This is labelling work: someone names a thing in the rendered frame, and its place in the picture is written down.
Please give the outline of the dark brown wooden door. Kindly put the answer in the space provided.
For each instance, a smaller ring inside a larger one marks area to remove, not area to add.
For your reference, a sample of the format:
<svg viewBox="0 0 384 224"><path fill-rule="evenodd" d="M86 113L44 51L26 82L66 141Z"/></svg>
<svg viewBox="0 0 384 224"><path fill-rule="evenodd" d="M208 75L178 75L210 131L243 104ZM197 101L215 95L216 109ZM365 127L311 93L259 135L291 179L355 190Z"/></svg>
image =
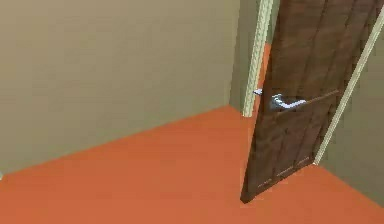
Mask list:
<svg viewBox="0 0 384 224"><path fill-rule="evenodd" d="M314 162L384 0L280 0L240 200ZM273 95L292 109L271 109Z"/></svg>

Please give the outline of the cream door frame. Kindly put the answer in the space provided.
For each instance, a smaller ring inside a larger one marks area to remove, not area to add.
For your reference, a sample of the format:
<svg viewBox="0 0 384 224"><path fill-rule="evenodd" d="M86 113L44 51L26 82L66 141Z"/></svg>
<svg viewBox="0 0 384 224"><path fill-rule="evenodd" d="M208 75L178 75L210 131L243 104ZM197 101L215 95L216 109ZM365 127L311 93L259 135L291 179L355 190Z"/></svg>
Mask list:
<svg viewBox="0 0 384 224"><path fill-rule="evenodd" d="M255 117L255 119L257 119L261 96L254 94L253 91L256 89L263 90L263 83L268 67L271 44L277 21L279 3L280 0L255 0L254 3L244 2L241 5L243 9L249 9L252 12L252 23L250 28L252 31L253 42L251 56L248 62L247 82L243 92L244 104L242 107L242 113L246 117ZM347 105L348 99L350 98L354 87L360 78L368 57L374 47L375 41L384 26L384 7L381 10L377 22L379 24L379 29L372 32L372 38L368 40L366 44L368 53L361 59L358 63L357 70L352 74L352 78L347 85L346 92L342 96L340 104L331 120L330 127L325 134L315 160L311 164L319 163L325 154L326 147L331 140L332 134L335 131Z"/></svg>

